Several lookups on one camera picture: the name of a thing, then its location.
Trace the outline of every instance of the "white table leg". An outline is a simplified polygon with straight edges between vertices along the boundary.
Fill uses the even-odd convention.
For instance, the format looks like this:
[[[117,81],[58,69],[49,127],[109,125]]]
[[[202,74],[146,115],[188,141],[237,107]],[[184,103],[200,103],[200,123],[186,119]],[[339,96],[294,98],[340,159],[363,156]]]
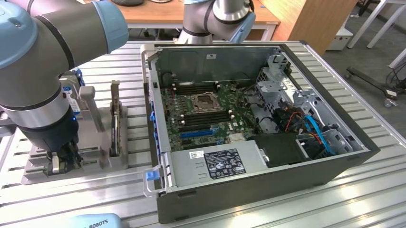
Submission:
[[[395,59],[395,61],[391,63],[389,67],[392,69],[395,69],[397,67],[397,65],[400,65],[400,62],[403,61],[403,59],[406,58],[406,48],[403,51],[403,53],[399,55],[399,57]]]
[[[381,10],[384,9],[384,6],[387,5],[387,1],[388,0],[381,0],[381,3],[379,4],[376,10],[373,11],[371,17],[368,18],[368,21],[364,23],[360,31],[357,32],[355,38],[352,39],[348,47],[349,48],[353,48],[355,47],[355,44],[357,43],[357,41],[360,40],[363,34],[367,32],[371,24],[373,23],[373,20],[376,19],[377,15],[380,14]]]
[[[381,39],[381,37],[384,36],[384,34],[387,33],[388,29],[391,28],[391,26],[393,25],[395,21],[399,19],[399,17],[401,16],[403,12],[406,9],[406,5],[401,6],[399,8],[399,10],[395,12],[392,18],[389,18],[387,24],[384,25],[384,27],[381,28],[380,32],[377,33],[375,39],[372,40],[372,42],[368,44],[368,48],[373,48],[376,43],[379,42],[379,40]]]
[[[262,41],[270,41],[273,39],[276,28],[277,28],[276,24],[268,26],[265,33],[262,35],[262,38],[261,38]]]

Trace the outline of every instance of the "power supply label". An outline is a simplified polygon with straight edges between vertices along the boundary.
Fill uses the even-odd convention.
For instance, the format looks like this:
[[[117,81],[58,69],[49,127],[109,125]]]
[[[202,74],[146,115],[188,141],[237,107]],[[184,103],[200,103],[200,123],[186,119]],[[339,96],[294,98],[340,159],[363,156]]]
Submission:
[[[237,149],[205,154],[212,179],[220,179],[246,173]]]

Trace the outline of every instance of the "slotted aluminum surface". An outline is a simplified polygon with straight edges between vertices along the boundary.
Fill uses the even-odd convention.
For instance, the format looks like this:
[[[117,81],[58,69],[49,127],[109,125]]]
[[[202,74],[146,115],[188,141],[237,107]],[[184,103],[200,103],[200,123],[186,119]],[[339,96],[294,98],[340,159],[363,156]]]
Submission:
[[[87,178],[22,186],[31,144],[17,133],[0,172],[0,225],[54,227],[81,214],[117,213],[125,227],[404,227],[406,226],[405,139],[353,92],[314,51],[300,42],[286,43],[321,83],[365,129],[381,152],[349,169],[328,185],[161,225],[157,202],[142,193],[142,170],[152,166],[141,44],[129,42],[113,54],[81,66],[87,85],[97,88],[98,106],[110,103],[110,82],[121,80],[121,98],[129,106],[130,169]],[[300,85],[308,82],[294,69]],[[7,147],[9,138],[0,143]]]

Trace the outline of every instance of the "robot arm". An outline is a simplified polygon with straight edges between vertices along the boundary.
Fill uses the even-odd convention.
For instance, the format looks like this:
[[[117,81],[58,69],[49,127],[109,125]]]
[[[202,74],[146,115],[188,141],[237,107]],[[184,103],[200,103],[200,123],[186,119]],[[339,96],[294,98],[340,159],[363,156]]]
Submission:
[[[252,0],[185,0],[184,31],[178,43],[212,43],[216,34],[241,43],[252,31],[256,14]]]
[[[81,166],[79,126],[59,75],[126,44],[127,23],[109,1],[57,12],[69,1],[30,1],[35,17],[11,2],[29,7],[27,0],[0,1],[0,107],[67,172]]]

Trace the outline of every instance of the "motherboard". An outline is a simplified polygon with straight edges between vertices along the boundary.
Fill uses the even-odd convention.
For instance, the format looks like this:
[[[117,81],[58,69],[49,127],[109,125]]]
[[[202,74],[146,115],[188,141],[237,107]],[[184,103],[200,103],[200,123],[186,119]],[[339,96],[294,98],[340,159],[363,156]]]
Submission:
[[[253,86],[237,81],[164,88],[173,151],[244,141],[261,134],[260,120],[250,108],[254,104],[249,103],[252,92]]]

